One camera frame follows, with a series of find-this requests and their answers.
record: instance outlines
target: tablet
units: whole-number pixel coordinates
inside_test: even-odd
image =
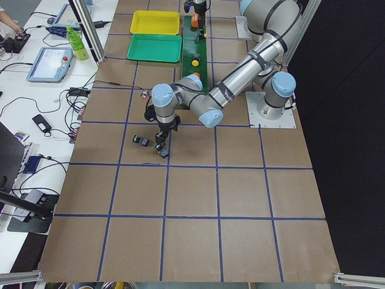
[[[42,47],[26,80],[60,82],[70,67],[72,56],[72,48]]]
[[[90,5],[87,5],[87,9],[88,12],[91,13]],[[52,27],[56,28],[66,28],[67,26],[71,26],[74,30],[80,30],[80,25],[75,17],[75,14],[73,14],[73,10],[70,4],[64,4],[58,16],[54,18],[51,25]]]

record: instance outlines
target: black wall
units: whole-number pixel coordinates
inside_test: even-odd
[[[323,0],[289,71],[340,270],[385,276],[385,2]]]

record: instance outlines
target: orange object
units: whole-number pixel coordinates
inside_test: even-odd
[[[191,18],[191,27],[198,28],[198,14],[194,13]]]

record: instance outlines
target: white table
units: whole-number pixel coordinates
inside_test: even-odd
[[[94,0],[91,13],[92,19],[94,21],[112,21],[117,2],[118,0]],[[57,14],[66,3],[66,0],[42,0],[36,8],[36,11]],[[48,17],[50,16],[33,14],[26,23],[25,28],[37,25],[47,26],[46,20]],[[104,28],[97,30],[103,46],[106,43],[110,27],[111,25],[107,24]],[[40,48],[46,46],[42,42],[42,39],[48,33],[44,28],[33,28],[27,32],[31,34],[31,38],[26,43],[22,52],[20,54],[14,54],[13,58],[8,61],[1,61],[0,69],[15,62],[33,63]],[[51,45],[67,42],[66,39],[53,35],[47,37],[46,41]],[[1,58],[7,59],[9,56],[10,54],[5,54]],[[50,84],[28,82],[26,76],[30,68],[30,66],[11,66],[0,75],[0,90],[3,91],[3,95],[0,97],[0,110],[4,105],[21,96],[35,99],[39,109],[42,111],[54,110],[58,107],[57,99],[61,91],[69,87],[82,87],[97,71],[97,65],[92,57],[85,61],[79,61],[74,58],[64,79],[60,83]],[[63,93],[62,96],[61,108],[58,111],[42,115],[53,128],[68,131],[64,123],[64,115],[69,106],[65,100],[65,93]],[[19,99],[5,109],[3,115],[0,117],[0,121],[12,133],[23,131],[29,134],[28,141],[38,144],[36,151],[34,151],[35,154],[50,155],[60,162],[68,162],[73,151],[73,145],[69,143],[69,138],[57,131],[52,132],[52,137],[45,137],[32,121],[32,117],[37,114],[39,114],[39,112],[33,101]],[[52,164],[52,162],[43,160],[39,167],[44,167],[49,164]],[[63,168],[61,166],[53,166],[32,177],[27,184],[28,187],[47,187],[60,192],[64,177],[65,173]],[[4,210],[6,213],[11,213],[13,208],[5,206]],[[2,216],[0,218],[0,273],[10,272],[27,236],[27,233],[7,232],[9,221],[10,217]]]

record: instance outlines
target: white mounting plate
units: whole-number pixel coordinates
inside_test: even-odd
[[[245,16],[235,16],[236,31],[238,38],[248,40],[251,39],[251,33],[247,28],[247,19]]]
[[[285,110],[282,117],[277,120],[269,120],[262,117],[257,111],[257,103],[265,97],[265,92],[246,92],[248,119],[251,128],[297,128],[292,110]]]

